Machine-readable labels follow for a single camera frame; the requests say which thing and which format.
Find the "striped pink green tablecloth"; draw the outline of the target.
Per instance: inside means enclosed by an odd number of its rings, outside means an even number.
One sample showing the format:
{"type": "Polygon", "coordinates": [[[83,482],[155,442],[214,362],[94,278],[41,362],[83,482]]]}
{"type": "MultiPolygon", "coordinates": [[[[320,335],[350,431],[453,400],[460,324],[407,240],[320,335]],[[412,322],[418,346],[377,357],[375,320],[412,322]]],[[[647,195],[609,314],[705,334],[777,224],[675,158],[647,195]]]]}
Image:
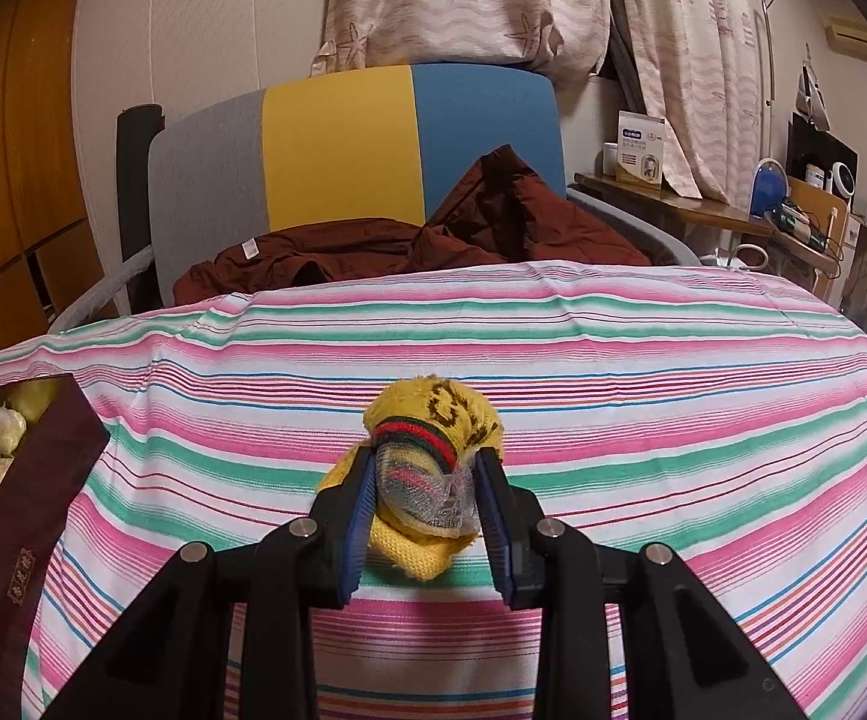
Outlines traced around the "striped pink green tablecloth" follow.
{"type": "Polygon", "coordinates": [[[490,265],[218,296],[0,351],[108,429],[61,514],[12,718],[182,543],[303,514],[391,382],[492,403],[509,479],[596,543],[684,557],[812,718],[867,715],[867,335],[789,281],[490,265]]]}

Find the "wooden wardrobe panels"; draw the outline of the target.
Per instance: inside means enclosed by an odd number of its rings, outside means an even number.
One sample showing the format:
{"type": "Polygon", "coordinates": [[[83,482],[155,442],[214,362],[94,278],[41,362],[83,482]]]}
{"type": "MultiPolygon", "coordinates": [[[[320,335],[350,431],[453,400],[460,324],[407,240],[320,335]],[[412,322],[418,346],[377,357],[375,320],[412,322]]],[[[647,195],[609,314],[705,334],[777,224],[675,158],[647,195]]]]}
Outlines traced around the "wooden wardrobe panels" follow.
{"type": "Polygon", "coordinates": [[[101,280],[74,142],[77,0],[0,0],[0,349],[101,280]]]}

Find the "gold metal tin box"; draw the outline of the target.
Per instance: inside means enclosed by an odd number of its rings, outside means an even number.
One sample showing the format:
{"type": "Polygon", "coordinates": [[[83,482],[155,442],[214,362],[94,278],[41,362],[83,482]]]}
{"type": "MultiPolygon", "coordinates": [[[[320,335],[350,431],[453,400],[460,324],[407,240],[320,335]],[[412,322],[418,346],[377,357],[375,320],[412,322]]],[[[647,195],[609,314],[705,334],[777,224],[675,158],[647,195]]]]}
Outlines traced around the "gold metal tin box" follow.
{"type": "Polygon", "coordinates": [[[36,422],[58,396],[64,376],[41,377],[0,385],[0,408],[10,408],[28,422],[36,422]]]}

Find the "wall air conditioner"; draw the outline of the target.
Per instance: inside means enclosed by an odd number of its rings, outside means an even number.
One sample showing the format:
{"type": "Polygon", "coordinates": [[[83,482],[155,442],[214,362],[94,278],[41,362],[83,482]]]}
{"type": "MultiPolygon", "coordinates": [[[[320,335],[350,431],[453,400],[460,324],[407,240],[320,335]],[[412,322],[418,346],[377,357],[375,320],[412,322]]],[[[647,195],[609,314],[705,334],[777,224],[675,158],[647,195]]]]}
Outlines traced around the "wall air conditioner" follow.
{"type": "Polygon", "coordinates": [[[830,50],[867,62],[867,23],[827,16],[826,37],[830,50]]]}

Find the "black rolled mat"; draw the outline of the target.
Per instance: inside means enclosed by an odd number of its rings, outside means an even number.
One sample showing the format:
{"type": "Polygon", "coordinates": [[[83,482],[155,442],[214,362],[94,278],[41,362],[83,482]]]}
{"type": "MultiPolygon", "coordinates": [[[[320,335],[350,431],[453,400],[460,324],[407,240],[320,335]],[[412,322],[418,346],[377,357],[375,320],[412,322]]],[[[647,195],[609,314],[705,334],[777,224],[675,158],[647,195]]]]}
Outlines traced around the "black rolled mat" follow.
{"type": "Polygon", "coordinates": [[[158,104],[124,109],[116,121],[116,197],[122,260],[152,243],[148,211],[148,153],[165,127],[158,104]]]}

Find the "pink patterned curtain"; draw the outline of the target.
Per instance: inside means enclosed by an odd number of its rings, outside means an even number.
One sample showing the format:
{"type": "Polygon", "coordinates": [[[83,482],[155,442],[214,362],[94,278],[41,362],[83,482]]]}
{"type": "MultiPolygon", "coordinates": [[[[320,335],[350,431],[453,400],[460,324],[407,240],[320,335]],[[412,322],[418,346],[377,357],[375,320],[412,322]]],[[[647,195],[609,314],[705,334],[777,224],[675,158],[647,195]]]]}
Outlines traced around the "pink patterned curtain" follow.
{"type": "Polygon", "coordinates": [[[601,71],[612,37],[635,106],[664,124],[666,182],[747,208],[760,128],[749,0],[328,0],[311,70],[479,62],[566,86],[601,71]]]}

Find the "wooden side desk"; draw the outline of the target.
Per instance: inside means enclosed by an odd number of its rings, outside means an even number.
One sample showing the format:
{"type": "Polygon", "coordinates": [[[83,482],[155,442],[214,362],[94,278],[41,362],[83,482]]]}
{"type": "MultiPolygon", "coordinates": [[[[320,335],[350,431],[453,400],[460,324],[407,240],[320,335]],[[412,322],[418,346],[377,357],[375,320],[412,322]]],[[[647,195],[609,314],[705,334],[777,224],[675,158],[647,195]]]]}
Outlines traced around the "wooden side desk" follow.
{"type": "Polygon", "coordinates": [[[634,184],[577,172],[572,188],[586,193],[594,199],[604,200],[609,205],[632,213],[643,221],[671,232],[674,238],[682,239],[687,234],[687,226],[711,227],[716,231],[726,231],[731,236],[731,244],[741,236],[752,236],[761,241],[775,242],[786,254],[810,266],[817,273],[831,280],[840,271],[840,262],[829,252],[817,252],[799,239],[780,231],[767,218],[744,215],[741,211],[724,203],[708,199],[684,199],[671,190],[655,190],[638,187],[634,184]]]}

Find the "maroon red garment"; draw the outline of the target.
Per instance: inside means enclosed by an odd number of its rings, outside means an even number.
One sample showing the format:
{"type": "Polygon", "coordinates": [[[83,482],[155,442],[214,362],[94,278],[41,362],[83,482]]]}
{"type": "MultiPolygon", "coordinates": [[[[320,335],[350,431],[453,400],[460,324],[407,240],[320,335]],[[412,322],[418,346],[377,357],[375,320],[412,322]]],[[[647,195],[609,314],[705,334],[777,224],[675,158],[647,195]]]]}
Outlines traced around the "maroon red garment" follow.
{"type": "Polygon", "coordinates": [[[173,286],[177,305],[336,281],[536,260],[648,266],[598,216],[564,199],[511,146],[481,156],[422,226],[389,218],[287,227],[196,263],[173,286]]]}

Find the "grey yellow blue chair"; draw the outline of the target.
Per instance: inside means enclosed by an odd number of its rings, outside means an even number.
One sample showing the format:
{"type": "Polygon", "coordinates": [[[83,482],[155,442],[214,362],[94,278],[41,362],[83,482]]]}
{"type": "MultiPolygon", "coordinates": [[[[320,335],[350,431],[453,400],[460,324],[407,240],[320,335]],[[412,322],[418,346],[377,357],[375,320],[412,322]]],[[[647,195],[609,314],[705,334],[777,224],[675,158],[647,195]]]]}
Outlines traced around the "grey yellow blue chair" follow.
{"type": "Polygon", "coordinates": [[[514,68],[422,64],[260,89],[166,122],[148,153],[152,243],[52,322],[72,330],[132,281],[160,304],[189,266],[300,224],[422,224],[484,154],[508,145],[554,192],[662,263],[697,265],[668,232],[566,183],[552,83],[514,68]]]}

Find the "white blue product box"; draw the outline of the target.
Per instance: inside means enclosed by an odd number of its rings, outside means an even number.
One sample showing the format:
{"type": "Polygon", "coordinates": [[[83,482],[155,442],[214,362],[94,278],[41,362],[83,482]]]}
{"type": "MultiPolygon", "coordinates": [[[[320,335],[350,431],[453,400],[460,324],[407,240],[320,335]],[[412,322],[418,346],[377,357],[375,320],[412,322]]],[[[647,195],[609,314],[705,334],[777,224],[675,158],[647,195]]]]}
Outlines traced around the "white blue product box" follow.
{"type": "Polygon", "coordinates": [[[617,117],[616,177],[622,182],[662,184],[664,122],[661,117],[621,110],[617,117]]]}

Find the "yellow striped sock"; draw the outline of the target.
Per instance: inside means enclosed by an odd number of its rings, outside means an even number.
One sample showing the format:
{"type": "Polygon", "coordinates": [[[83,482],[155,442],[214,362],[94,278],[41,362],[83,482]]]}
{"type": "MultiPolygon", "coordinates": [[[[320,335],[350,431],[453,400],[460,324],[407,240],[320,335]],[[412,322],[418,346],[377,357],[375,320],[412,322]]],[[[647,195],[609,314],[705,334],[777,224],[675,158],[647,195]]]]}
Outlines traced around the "yellow striped sock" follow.
{"type": "Polygon", "coordinates": [[[370,548],[407,577],[430,582],[481,533],[474,457],[503,450],[503,422],[464,383],[427,376],[396,380],[363,413],[368,439],[347,450],[319,489],[342,483],[358,450],[376,457],[370,548]]]}

